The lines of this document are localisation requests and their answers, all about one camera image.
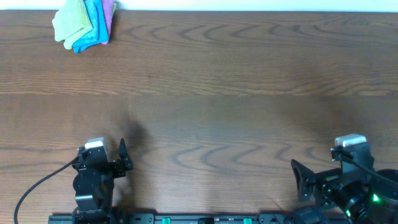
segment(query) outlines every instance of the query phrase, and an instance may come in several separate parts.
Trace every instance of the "cable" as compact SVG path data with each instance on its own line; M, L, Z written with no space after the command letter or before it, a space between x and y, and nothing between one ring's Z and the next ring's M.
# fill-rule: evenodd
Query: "cable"
M350 164L355 165L356 167L358 167L358 168L360 168L361 170L365 171L365 172L368 173L369 175L371 175L371 176L373 176L373 177L375 177L375 178L377 178L377 179L379 179L379 180L385 182L386 184L389 184L389 185L391 185L391 186L393 186L393 187L398 188L398 183L397 183L397 182L395 182L395 181L393 181L393 180L390 180L390 179L388 179L387 177L383 177L382 175L378 174L377 172L374 172L373 170L371 170L371 169L369 169L369 168L363 166L362 164L359 164L359 163L357 163L356 161L352 160L350 157L348 157L348 156L346 156L346 155L342 155L341 159L342 159L344 162L348 162L348 163L350 163Z
M19 207L21 206L22 202L24 201L24 199L26 198L26 196L33 191L33 189L35 189L39 184L41 184L42 182L44 182L45 180L49 179L50 177L54 176L55 174L58 174L59 172L63 171L64 169L66 169L68 166L72 165L73 162L77 159L74 158L72 161L70 161L68 164L66 164L65 166L59 168L59 170L56 170L55 172L53 172L52 174L44 177L43 179L39 180L36 184L34 184L33 186L30 187L29 190L27 190L23 196L21 197L21 199L19 199L19 202L17 204L17 206L15 207L15 211L14 211L14 224L18 224L18 211L19 211Z

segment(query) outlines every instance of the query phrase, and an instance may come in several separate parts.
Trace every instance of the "wood grain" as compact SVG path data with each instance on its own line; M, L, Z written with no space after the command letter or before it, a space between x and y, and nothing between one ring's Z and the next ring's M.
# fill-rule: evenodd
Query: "wood grain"
M117 11L110 44L78 55L54 41L54 14L0 13L0 223L98 136L126 139L126 210L293 209L291 158L337 167L328 148L348 133L397 167L397 14ZM71 212L75 175L35 189L20 223Z

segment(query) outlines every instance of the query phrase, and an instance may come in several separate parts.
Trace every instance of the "blue cloth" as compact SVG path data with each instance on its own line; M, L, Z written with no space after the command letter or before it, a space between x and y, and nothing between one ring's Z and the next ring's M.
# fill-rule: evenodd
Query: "blue cloth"
M109 40L101 0L86 0L85 4L93 29L73 43L73 51L76 54Z

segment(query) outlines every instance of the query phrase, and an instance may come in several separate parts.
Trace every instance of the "cloth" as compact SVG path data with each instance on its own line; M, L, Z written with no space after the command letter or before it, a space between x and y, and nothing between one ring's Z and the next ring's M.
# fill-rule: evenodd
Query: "cloth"
M92 30L83 0L67 0L52 20L55 40L65 40L63 46L70 50L73 43Z
M90 30L87 34L85 34L83 37L81 37L80 39L76 40L75 43L73 43L73 50L75 50L75 48L88 44L88 43L92 43L92 42L96 42L98 40L98 12L97 12L97 8L94 5L94 1L93 0L86 0L85 1L85 5L87 8L87 12L88 12L88 17L90 18L91 21L91 25L93 25L93 29Z
M108 37L111 37L111 25L112 25L112 16L113 16L113 0L101 0L104 18L106 24L106 31L108 32Z
M87 0L87 1L93 1L94 6L96 8L96 12L98 14L98 39L91 42L81 43L81 45L78 45L79 43L75 44L73 46L73 51L75 51L75 53L82 52L86 50L88 47L91 47L92 45L99 44L101 42L106 42L109 40L108 33L106 31L106 24L105 24L104 13L102 10L101 0Z

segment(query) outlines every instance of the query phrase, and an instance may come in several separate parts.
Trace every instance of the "towel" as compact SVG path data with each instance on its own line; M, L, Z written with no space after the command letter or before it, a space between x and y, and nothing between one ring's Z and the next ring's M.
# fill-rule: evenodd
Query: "towel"
M63 46L70 50L73 43L92 30L86 6L82 0L67 0L65 5L55 14L52 24L55 40L65 40Z
M85 42L82 45L75 44L73 46L73 50L75 51L75 53L82 52L92 45L99 44L101 42L106 42L109 40L108 33L106 31L106 24L105 24L104 13L102 10L101 0L87 0L87 1L93 1L94 6L96 8L96 12L98 13L98 21L97 21L97 23L98 23L98 40L94 40L91 42Z
M93 29L90 30L87 34L85 34L83 37L80 39L76 40L75 43L73 43L73 49L75 50L77 47L96 42L98 40L98 12L97 8L94 5L93 0L86 0L85 1L87 12L88 12L88 17L90 18L91 24L93 25Z
M112 16L113 16L113 0L101 0L104 18L106 24L106 30L108 32L108 37L111 37L111 25L112 25Z

